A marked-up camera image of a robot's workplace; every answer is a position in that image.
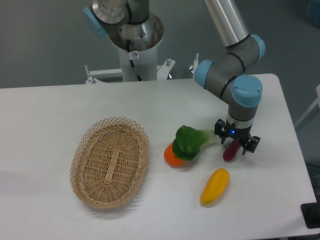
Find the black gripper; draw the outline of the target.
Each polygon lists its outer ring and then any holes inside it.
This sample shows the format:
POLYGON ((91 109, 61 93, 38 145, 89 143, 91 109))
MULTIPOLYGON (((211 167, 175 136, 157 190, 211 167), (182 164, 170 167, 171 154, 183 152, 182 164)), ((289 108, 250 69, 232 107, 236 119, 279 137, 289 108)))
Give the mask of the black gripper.
POLYGON ((242 155, 245 155, 246 152, 254 153, 261 138, 250 135, 252 125, 252 119, 239 121, 227 118, 226 123, 222 119, 218 119, 214 125, 214 134, 219 136, 222 145, 227 138, 238 141, 243 147, 242 155))

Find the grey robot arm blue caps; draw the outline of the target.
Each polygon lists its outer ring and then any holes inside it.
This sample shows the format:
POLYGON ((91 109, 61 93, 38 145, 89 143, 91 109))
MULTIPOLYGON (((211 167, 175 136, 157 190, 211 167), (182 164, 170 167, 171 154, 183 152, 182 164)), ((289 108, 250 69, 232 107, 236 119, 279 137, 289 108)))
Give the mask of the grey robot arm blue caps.
MULTIPOLYGON (((232 138, 244 152, 253 153, 260 138, 250 132, 263 86, 245 71, 264 56, 266 46, 259 36, 249 33, 233 0, 207 0, 205 5, 227 53, 217 62, 195 64, 193 78, 228 105, 227 118, 216 122, 215 134, 222 141, 232 138)), ((157 46, 164 28, 147 0, 94 0, 82 13, 96 35, 108 37, 118 48, 125 82, 158 78, 157 46)))

